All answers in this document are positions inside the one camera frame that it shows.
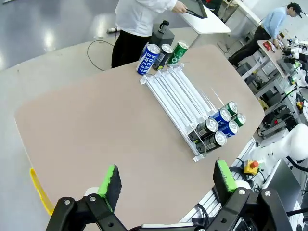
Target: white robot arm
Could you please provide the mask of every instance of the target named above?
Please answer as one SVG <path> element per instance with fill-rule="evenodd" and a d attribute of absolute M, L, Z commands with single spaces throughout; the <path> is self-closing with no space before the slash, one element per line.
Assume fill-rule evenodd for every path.
<path fill-rule="evenodd" d="M 268 174 L 276 163 L 287 156 L 294 160 L 308 158 L 308 127 L 305 124 L 296 125 L 284 138 L 265 147 L 257 147 L 246 160 L 257 160 L 260 167 Z"/>

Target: person's hand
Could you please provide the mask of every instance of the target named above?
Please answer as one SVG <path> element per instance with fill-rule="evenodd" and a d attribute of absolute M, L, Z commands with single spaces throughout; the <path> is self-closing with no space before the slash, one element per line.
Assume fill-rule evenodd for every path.
<path fill-rule="evenodd" d="M 282 41 L 282 37 L 280 35 L 277 35 L 277 39 Z"/>
<path fill-rule="evenodd" d="M 274 39 L 274 45 L 275 45 L 275 47 L 276 47 L 277 49 L 280 48 L 280 45 L 279 45 L 279 42 L 278 42 L 277 39 Z"/>
<path fill-rule="evenodd" d="M 187 11 L 187 6 L 185 6 L 183 2 L 177 1 L 172 11 L 175 13 L 185 13 Z"/>

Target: red object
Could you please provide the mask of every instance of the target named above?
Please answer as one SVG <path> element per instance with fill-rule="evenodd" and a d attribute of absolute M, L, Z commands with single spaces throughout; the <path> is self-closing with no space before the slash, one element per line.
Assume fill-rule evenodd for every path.
<path fill-rule="evenodd" d="M 268 41 L 263 43 L 263 46 L 269 51 L 271 49 L 271 45 Z"/>
<path fill-rule="evenodd" d="M 258 166 L 259 166 L 259 163 L 258 163 L 257 160 L 254 160 L 254 161 L 250 164 L 250 167 L 251 167 L 252 169 L 254 169 L 254 168 L 258 167 Z"/>

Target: blue shirt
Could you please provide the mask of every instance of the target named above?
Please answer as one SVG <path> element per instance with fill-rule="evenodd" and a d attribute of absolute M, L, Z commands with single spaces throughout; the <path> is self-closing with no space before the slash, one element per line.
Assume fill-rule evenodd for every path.
<path fill-rule="evenodd" d="M 287 16 L 287 8 L 279 7 L 270 12 L 262 23 L 263 28 L 272 36 L 273 39 L 277 38 L 279 27 L 282 25 Z"/>

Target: green can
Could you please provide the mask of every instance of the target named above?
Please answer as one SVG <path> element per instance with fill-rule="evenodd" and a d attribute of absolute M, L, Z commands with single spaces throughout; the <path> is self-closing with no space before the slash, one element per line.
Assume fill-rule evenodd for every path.
<path fill-rule="evenodd" d="M 184 53 L 188 50 L 189 46 L 185 41 L 178 41 L 177 46 L 174 48 L 173 54 L 170 56 L 170 58 L 167 61 L 167 66 L 176 65 L 181 57 L 184 55 Z"/>
<path fill-rule="evenodd" d="M 239 127 L 243 126 L 246 123 L 246 117 L 240 112 L 232 116 L 232 120 L 234 120 Z"/>
<path fill-rule="evenodd" d="M 234 116 L 237 113 L 237 104 L 236 102 L 230 101 L 229 103 L 227 103 L 226 105 L 223 106 L 224 108 L 226 108 L 231 116 Z"/>

